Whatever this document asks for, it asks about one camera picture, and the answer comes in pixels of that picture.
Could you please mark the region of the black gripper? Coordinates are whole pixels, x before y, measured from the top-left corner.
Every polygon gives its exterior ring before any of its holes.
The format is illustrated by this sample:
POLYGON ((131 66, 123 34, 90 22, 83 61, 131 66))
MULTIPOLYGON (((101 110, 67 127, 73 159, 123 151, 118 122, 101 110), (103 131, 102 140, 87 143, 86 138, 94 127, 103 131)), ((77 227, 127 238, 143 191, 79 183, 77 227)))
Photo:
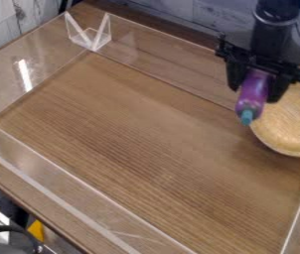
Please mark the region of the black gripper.
POLYGON ((252 69, 268 72, 273 78, 268 84, 268 103, 276 103, 283 97, 289 84, 300 82, 300 54, 292 58, 281 56, 259 55, 232 44, 225 36, 220 36, 216 56, 225 60, 228 87, 237 91, 245 75, 252 69))

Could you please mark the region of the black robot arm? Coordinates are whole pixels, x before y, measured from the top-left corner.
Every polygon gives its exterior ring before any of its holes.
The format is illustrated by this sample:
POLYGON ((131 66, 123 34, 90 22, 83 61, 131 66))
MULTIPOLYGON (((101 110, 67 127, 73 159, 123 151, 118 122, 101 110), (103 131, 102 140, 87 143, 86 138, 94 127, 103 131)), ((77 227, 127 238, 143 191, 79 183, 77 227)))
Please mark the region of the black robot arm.
POLYGON ((300 82, 300 0, 257 0, 248 32, 224 32, 216 55, 225 60, 228 87, 244 87, 251 72, 267 81, 268 103, 300 82))

